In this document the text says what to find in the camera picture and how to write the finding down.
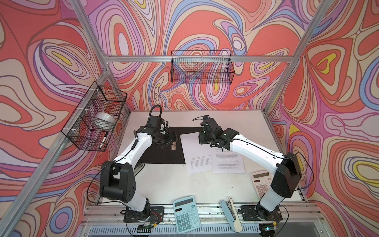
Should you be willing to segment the teal clip folder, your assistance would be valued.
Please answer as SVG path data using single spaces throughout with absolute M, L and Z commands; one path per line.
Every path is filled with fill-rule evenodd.
M 172 127 L 178 137 L 182 134 L 198 133 L 201 127 Z M 163 165 L 184 165 L 185 157 L 181 141 L 177 141 L 176 149 L 172 150 L 171 145 L 163 148 L 157 145 L 150 146 L 140 158 L 138 164 L 163 164 Z

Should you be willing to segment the white printed paper sheets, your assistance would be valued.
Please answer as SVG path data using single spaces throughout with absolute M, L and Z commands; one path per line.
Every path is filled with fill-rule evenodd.
M 243 155 L 221 148 L 213 148 L 212 169 L 215 174 L 246 173 Z

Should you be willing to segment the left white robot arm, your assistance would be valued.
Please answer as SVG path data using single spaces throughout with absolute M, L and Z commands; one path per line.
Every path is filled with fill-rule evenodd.
M 137 192 L 134 169 L 152 145 L 165 147 L 177 142 L 176 131 L 134 132 L 134 140 L 113 161 L 104 162 L 100 171 L 100 197 L 119 201 L 136 212 L 148 209 L 148 199 Z

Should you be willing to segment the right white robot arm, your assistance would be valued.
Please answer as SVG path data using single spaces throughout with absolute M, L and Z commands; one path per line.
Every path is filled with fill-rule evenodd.
M 231 128 L 221 132 L 206 132 L 204 129 L 199 132 L 198 140 L 201 145 L 209 144 L 211 147 L 239 153 L 273 174 L 271 185 L 258 202 L 257 210 L 274 211 L 284 199 L 292 197 L 302 178 L 295 154 L 285 155 L 269 150 Z

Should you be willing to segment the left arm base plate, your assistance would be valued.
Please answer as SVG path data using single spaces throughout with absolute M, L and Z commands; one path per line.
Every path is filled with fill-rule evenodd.
M 159 224 L 164 220 L 164 206 L 151 206 L 149 210 L 142 212 L 133 211 L 130 208 L 120 212 L 125 223 L 150 223 Z

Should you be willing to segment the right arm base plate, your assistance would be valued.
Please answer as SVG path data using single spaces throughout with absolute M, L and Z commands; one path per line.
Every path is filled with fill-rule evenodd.
M 273 211 L 267 211 L 260 205 L 242 205 L 237 210 L 242 214 L 244 221 L 264 221 L 264 222 L 280 222 L 283 220 L 279 206 L 276 206 Z

